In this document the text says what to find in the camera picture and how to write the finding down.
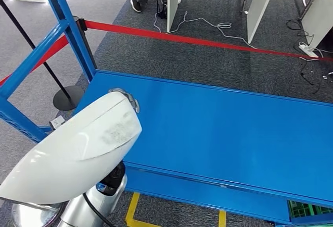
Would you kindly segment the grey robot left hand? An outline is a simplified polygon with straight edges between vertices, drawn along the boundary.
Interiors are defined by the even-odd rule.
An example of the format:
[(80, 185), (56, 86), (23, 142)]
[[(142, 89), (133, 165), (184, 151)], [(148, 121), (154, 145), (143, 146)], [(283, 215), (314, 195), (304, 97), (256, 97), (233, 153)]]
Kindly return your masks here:
[(113, 88), (108, 91), (108, 93), (112, 92), (119, 92), (125, 97), (127, 97), (129, 102), (131, 104), (131, 106), (138, 114), (140, 112), (140, 106), (137, 99), (134, 98), (131, 93), (127, 92), (126, 90), (121, 89), (121, 88)]

